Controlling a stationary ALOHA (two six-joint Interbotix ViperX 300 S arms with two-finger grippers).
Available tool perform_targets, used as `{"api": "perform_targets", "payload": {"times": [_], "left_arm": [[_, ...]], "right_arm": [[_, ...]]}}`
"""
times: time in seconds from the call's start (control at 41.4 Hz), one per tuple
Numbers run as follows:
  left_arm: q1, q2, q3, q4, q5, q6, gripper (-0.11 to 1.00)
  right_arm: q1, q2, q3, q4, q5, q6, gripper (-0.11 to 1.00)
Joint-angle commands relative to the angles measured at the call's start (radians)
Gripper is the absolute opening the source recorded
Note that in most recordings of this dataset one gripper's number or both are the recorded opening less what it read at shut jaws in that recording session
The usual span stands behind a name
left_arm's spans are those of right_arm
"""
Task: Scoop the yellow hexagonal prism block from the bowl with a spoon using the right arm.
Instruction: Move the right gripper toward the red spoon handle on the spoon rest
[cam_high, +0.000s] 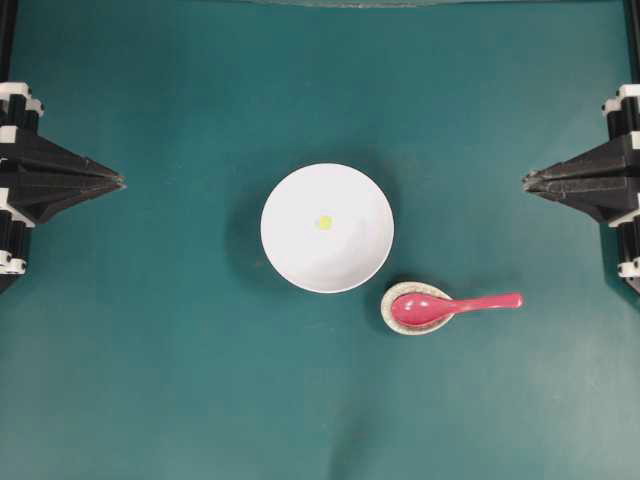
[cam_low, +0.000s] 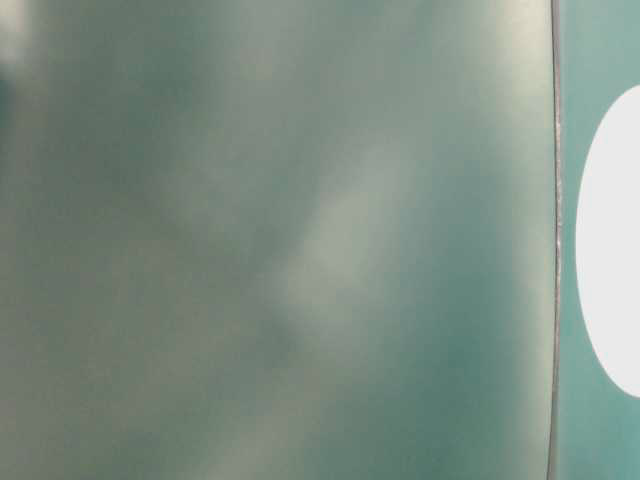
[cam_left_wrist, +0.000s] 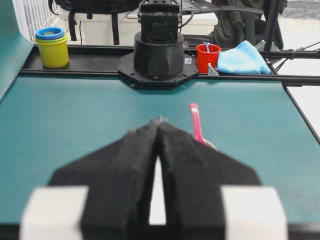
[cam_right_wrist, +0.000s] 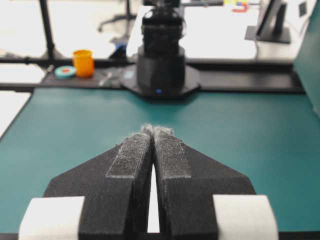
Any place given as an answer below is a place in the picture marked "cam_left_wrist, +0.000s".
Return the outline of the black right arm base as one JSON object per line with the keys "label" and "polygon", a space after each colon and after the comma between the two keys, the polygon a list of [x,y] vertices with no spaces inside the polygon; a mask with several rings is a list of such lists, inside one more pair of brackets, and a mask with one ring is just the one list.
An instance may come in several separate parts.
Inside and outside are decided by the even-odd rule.
{"label": "black right arm base", "polygon": [[196,59],[185,54],[181,4],[174,0],[145,0],[138,7],[141,30],[133,53],[120,58],[118,73],[144,86],[178,86],[199,71]]}

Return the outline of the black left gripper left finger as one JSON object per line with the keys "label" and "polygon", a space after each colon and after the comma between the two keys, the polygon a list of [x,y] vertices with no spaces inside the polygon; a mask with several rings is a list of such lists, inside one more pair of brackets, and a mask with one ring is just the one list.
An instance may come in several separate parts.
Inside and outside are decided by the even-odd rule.
{"label": "black left gripper left finger", "polygon": [[58,168],[49,186],[88,186],[80,222],[86,240],[129,240],[148,225],[159,120]]}

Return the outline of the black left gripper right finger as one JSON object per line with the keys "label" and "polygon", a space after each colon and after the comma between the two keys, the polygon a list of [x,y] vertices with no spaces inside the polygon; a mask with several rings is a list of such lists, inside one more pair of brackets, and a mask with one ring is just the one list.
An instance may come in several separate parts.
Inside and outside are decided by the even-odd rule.
{"label": "black left gripper right finger", "polygon": [[223,240],[222,185],[259,186],[251,167],[196,141],[164,120],[156,121],[166,222],[179,240]]}

